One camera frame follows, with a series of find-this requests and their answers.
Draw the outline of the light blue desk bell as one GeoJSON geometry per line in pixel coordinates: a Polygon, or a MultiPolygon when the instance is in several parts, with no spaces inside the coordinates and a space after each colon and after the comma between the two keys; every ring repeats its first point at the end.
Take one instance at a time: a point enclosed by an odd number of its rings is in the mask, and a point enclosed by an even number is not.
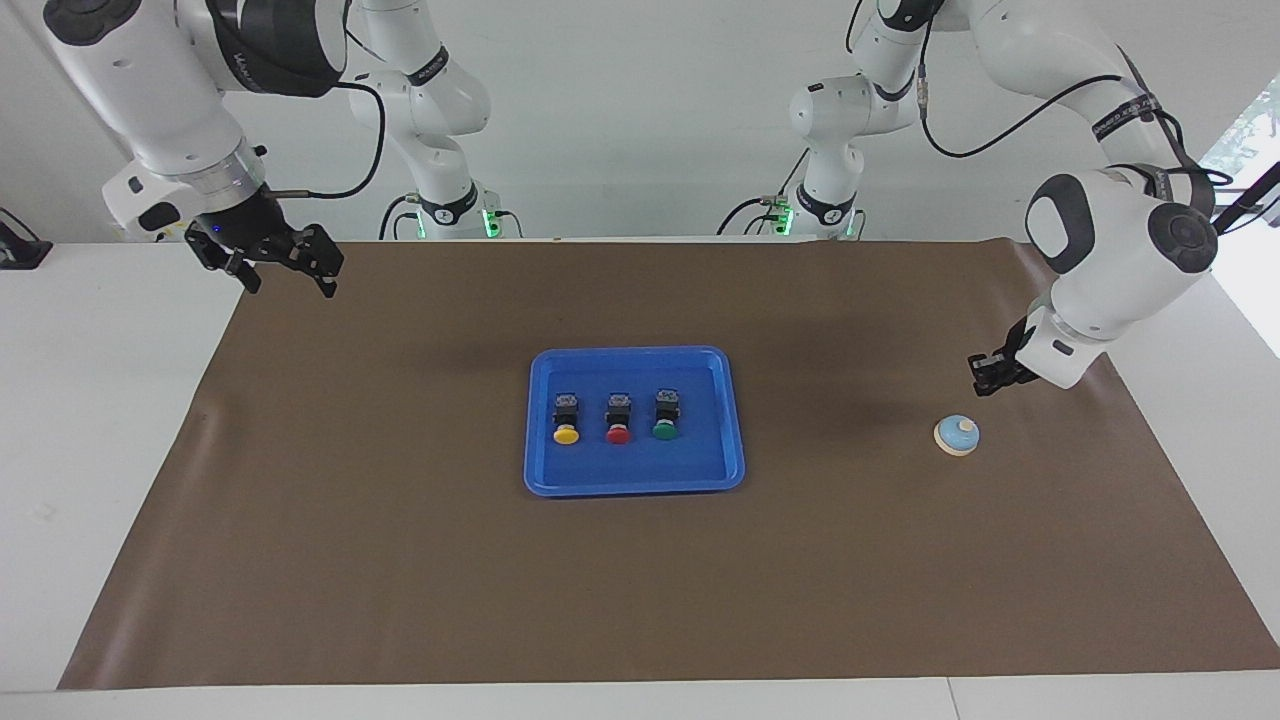
{"type": "Polygon", "coordinates": [[[979,446],[980,428],[972,418],[954,414],[938,420],[932,436],[943,452],[955,457],[965,457],[979,446]]]}

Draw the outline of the blue plastic tray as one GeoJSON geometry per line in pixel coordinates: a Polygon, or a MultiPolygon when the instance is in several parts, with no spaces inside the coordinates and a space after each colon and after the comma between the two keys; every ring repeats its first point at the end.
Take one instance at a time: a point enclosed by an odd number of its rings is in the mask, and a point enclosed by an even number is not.
{"type": "Polygon", "coordinates": [[[705,345],[553,348],[532,360],[527,392],[524,483],[543,498],[685,495],[733,489],[746,475],[742,433],[727,355],[705,345]],[[677,389],[678,437],[652,434],[655,392],[677,389]],[[580,441],[552,438],[553,401],[575,393],[580,441]],[[627,393],[627,445],[605,441],[605,404],[627,393]]]}

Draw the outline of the small black table clamp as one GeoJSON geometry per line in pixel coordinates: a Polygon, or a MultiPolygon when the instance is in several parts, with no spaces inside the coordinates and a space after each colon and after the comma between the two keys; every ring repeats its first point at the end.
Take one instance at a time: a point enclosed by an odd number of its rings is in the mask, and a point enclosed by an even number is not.
{"type": "Polygon", "coordinates": [[[33,270],[52,247],[17,214],[0,206],[0,270],[33,270]]]}

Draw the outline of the black angled stand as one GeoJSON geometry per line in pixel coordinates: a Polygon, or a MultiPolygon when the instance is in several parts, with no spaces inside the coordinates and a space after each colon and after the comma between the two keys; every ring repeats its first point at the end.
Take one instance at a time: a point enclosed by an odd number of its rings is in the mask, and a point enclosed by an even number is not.
{"type": "Polygon", "coordinates": [[[1236,229],[1236,223],[1243,217],[1262,217],[1276,204],[1280,204],[1280,161],[1274,163],[1229,205],[1221,206],[1212,219],[1212,227],[1219,236],[1229,234],[1236,229]]]}

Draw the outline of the bright window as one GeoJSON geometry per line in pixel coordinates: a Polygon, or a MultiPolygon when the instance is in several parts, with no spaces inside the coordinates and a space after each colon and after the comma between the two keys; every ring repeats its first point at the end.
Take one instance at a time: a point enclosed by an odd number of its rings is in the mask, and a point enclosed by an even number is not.
{"type": "Polygon", "coordinates": [[[1217,179],[1215,213],[1244,196],[1280,161],[1280,72],[1204,152],[1199,164],[1231,178],[1217,179]]]}

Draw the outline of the brown table mat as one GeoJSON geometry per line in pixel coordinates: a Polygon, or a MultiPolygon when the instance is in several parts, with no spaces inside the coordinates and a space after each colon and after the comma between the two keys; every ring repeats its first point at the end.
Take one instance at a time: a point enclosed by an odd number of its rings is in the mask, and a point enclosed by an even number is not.
{"type": "Polygon", "coordinates": [[[61,688],[1280,669],[1108,363],[974,396],[1027,246],[344,254],[239,300],[61,688]],[[535,356],[625,345],[726,352],[740,487],[525,488],[535,356]]]}

